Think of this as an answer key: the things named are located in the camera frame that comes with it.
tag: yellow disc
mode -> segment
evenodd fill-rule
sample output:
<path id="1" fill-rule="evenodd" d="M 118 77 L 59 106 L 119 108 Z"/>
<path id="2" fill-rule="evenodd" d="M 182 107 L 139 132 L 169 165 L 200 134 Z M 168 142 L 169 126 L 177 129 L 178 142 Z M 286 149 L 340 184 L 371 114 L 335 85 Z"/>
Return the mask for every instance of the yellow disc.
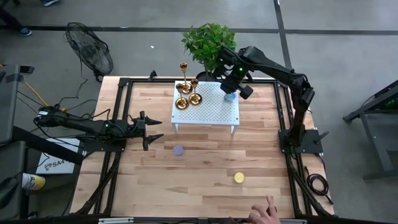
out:
<path id="1" fill-rule="evenodd" d="M 241 172 L 237 172 L 234 176 L 235 182 L 242 184 L 244 182 L 244 175 Z"/>

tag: white pegboard platform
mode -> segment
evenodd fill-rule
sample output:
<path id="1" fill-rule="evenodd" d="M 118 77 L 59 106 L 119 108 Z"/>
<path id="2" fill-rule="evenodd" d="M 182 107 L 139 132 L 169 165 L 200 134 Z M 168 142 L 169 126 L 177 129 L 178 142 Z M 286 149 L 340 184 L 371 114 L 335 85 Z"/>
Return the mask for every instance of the white pegboard platform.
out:
<path id="1" fill-rule="evenodd" d="M 184 81 L 175 81 L 175 85 Z M 173 124 L 215 124 L 239 126 L 239 96 L 235 92 L 233 102 L 225 102 L 225 93 L 220 89 L 218 82 L 199 82 L 197 93 L 201 94 L 201 104 L 189 105 L 185 110 L 175 107 L 175 101 L 180 93 L 174 88 L 173 111 L 171 123 Z"/>

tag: gray floor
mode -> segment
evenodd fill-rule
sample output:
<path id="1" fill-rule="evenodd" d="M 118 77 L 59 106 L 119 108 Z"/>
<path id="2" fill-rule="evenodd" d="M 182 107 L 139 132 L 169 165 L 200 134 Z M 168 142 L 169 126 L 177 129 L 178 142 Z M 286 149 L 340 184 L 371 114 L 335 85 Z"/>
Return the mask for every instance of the gray floor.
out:
<path id="1" fill-rule="evenodd" d="M 397 30 L 394 0 L 280 0 L 286 29 Z M 231 28 L 278 28 L 272 0 L 64 0 L 44 8 L 39 0 L 25 0 L 7 9 L 21 22 L 34 26 L 64 26 L 80 21 L 89 26 L 190 27 L 219 22 Z M 97 32 L 109 44 L 114 60 L 112 75 L 179 75 L 181 61 L 188 72 L 203 69 L 183 54 L 181 33 L 176 32 Z M 279 34 L 236 34 L 238 47 L 255 45 L 283 64 Z M 359 107 L 369 95 L 397 79 L 398 36 L 367 35 L 288 35 L 294 69 L 306 73 L 316 91 L 311 105 L 316 126 L 330 134 L 323 140 L 326 173 L 337 215 L 346 218 L 398 222 L 398 180 L 365 184 L 364 174 L 380 170 L 360 121 L 347 125 L 343 115 Z M 0 62 L 32 65 L 36 71 L 26 80 L 54 104 L 63 96 L 73 96 L 81 83 L 77 56 L 64 41 L 63 32 L 34 31 L 28 38 L 0 31 Z M 89 82 L 80 99 L 68 100 L 63 107 L 95 99 L 100 84 L 83 66 Z M 33 96 L 25 87 L 21 91 Z M 16 124 L 34 129 L 34 112 L 19 102 Z M 74 113 L 91 111 L 94 103 Z M 52 135 L 73 134 L 52 128 Z M 59 215 L 67 198 L 57 198 L 61 188 L 37 197 L 41 216 Z"/>

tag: green plant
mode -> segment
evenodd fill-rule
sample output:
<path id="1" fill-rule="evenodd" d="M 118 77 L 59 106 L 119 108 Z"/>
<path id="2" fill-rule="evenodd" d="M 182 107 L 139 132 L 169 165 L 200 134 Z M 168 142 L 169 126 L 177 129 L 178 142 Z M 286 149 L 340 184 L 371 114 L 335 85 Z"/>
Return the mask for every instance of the green plant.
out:
<path id="1" fill-rule="evenodd" d="M 217 61 L 221 46 L 235 50 L 235 33 L 228 27 L 219 24 L 207 23 L 195 29 L 191 27 L 189 32 L 183 34 L 182 42 L 185 51 L 189 50 L 193 61 L 198 61 L 205 67 L 206 78 L 208 72 L 212 72 L 219 65 Z"/>

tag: gold candle holder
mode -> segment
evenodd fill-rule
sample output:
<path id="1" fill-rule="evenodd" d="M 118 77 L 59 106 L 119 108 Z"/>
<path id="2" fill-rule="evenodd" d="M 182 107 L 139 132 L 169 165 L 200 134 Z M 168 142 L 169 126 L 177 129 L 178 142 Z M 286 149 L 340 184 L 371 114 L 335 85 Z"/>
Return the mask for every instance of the gold candle holder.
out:
<path id="1" fill-rule="evenodd" d="M 175 88 L 177 89 L 177 91 L 180 93 L 180 98 L 178 98 L 175 101 L 175 106 L 177 107 L 177 109 L 179 110 L 185 110 L 188 108 L 189 106 L 189 102 L 186 98 L 182 97 L 182 92 L 184 89 L 184 85 L 183 84 L 177 84 L 175 86 Z"/>
<path id="2" fill-rule="evenodd" d="M 199 93 L 197 93 L 197 86 L 199 84 L 199 81 L 194 78 L 191 80 L 191 84 L 193 86 L 193 93 L 189 96 L 189 102 L 193 105 L 199 105 L 202 101 L 202 97 Z"/>
<path id="3" fill-rule="evenodd" d="M 185 62 L 182 62 L 180 64 L 180 68 L 181 68 L 182 73 L 184 73 L 184 84 L 183 84 L 184 89 L 182 90 L 182 92 L 185 94 L 189 94 L 192 92 L 192 85 L 187 83 L 186 72 L 187 72 L 188 64 Z"/>

